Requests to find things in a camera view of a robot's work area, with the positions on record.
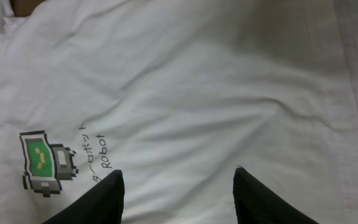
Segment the white t-shirt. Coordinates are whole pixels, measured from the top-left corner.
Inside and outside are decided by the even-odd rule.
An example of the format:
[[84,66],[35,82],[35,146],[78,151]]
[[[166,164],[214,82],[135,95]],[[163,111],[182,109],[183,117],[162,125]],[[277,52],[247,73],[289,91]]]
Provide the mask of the white t-shirt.
[[239,166],[358,223],[358,0],[0,1],[0,223],[118,169],[123,223],[235,223]]

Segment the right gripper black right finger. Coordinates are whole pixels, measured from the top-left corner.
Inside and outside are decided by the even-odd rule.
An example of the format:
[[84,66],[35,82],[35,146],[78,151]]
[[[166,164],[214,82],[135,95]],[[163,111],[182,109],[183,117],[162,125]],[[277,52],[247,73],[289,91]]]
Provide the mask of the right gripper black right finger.
[[318,224],[243,167],[236,168],[233,196],[238,224]]

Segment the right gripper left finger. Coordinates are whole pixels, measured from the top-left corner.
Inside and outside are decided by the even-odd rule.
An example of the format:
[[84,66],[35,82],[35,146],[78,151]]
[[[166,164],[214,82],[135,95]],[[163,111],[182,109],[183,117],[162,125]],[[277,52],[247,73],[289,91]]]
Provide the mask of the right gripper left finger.
[[43,224],[121,224],[124,194],[122,171],[114,170]]

